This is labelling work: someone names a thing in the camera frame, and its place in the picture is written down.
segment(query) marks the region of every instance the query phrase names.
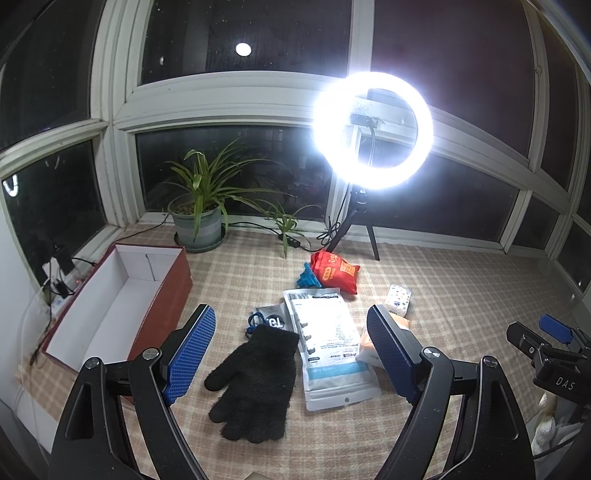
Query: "knitted glove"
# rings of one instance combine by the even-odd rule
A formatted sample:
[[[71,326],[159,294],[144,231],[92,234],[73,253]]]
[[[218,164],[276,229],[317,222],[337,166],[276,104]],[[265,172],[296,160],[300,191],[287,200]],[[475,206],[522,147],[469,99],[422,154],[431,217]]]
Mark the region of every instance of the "knitted glove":
[[[249,341],[207,376],[204,384],[210,391],[229,384],[209,412],[212,422],[226,422],[224,438],[261,443],[283,437],[299,339],[296,333],[259,325]]]

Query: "plaid fabric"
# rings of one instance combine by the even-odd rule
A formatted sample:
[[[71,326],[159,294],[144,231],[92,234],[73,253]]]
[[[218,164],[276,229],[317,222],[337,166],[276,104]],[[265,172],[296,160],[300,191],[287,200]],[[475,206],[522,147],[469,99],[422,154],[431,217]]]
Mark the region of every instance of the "plaid fabric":
[[[136,225],[126,234],[140,230]],[[170,244],[173,231],[163,226],[127,241]],[[380,262],[373,260],[369,244],[343,241],[338,249],[349,263],[361,265],[359,294],[346,296],[359,330],[368,308],[384,300],[390,284],[409,288],[407,318],[418,340],[440,348],[449,358],[497,357],[524,418],[529,419],[540,391],[531,382],[529,361],[505,339],[506,327],[519,320],[535,329],[544,313],[573,322],[567,299],[542,276],[536,261],[405,245],[380,244],[379,249]],[[282,291],[294,287],[309,254],[290,249],[289,259],[284,260],[276,237],[233,231],[220,248],[188,258],[194,285],[180,325],[198,304],[207,303],[216,312],[217,330],[187,395],[172,409],[208,477],[242,480],[256,471],[273,480],[374,478],[410,412],[410,405],[394,394],[380,369],[376,369],[383,390],[380,397],[311,413],[305,408],[300,368],[286,434],[278,442],[229,442],[219,434],[221,426],[207,416],[219,394],[205,390],[205,376],[245,340],[246,317],[252,307],[278,303]],[[37,363],[25,387],[58,420],[74,378],[43,356]],[[443,468],[459,405],[460,398],[452,398],[428,476]],[[132,408],[126,407],[125,418],[141,471],[156,477]]]

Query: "white packaging bag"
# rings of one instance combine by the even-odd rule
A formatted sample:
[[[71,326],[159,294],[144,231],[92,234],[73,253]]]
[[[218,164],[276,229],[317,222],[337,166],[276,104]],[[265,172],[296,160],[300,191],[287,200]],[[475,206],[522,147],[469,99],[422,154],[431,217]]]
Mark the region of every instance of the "white packaging bag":
[[[384,300],[384,306],[389,312],[404,317],[406,316],[409,303],[410,290],[398,285],[390,285],[390,290],[388,291],[388,295],[386,295],[386,300]]]
[[[342,407],[382,394],[372,366],[355,360],[359,332],[338,288],[283,292],[300,334],[304,395],[310,411]]]
[[[398,324],[400,328],[403,330],[410,330],[408,328],[409,321],[406,318],[401,317],[400,315],[396,315],[395,313],[390,312],[390,316],[394,319],[394,321]],[[369,337],[367,326],[363,327],[363,333],[361,334],[361,342],[359,344],[359,352],[355,357],[358,362],[365,362],[367,364],[373,365],[374,367],[384,368],[382,361],[379,358],[378,352],[374,347],[374,343],[371,341]]]

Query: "plant pot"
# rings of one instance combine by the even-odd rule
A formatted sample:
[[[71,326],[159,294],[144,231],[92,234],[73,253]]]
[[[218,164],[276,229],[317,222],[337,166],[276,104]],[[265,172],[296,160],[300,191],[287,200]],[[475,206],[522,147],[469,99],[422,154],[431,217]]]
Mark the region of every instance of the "plant pot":
[[[205,250],[218,244],[222,240],[222,211],[216,207],[201,215],[201,226],[195,236],[195,221],[193,215],[177,213],[175,207],[192,202],[190,195],[181,195],[168,204],[168,211],[173,217],[177,228],[178,240],[189,250]]]

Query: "tripod leg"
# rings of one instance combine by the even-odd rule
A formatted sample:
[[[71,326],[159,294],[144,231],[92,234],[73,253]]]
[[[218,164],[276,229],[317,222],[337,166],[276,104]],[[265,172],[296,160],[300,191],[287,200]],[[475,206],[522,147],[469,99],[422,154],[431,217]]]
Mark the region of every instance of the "tripod leg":
[[[336,232],[335,237],[330,241],[330,243],[326,247],[327,252],[332,252],[339,244],[340,240],[349,231],[349,228],[351,227],[351,225],[353,225],[353,220],[355,219],[356,214],[357,210],[354,210],[353,212],[347,214],[347,217],[345,217],[343,223],[341,223],[339,230]]]
[[[367,221],[365,228],[368,230],[369,241],[371,242],[371,248],[374,251],[374,258],[379,262],[378,244],[375,242],[374,226],[370,221]]]

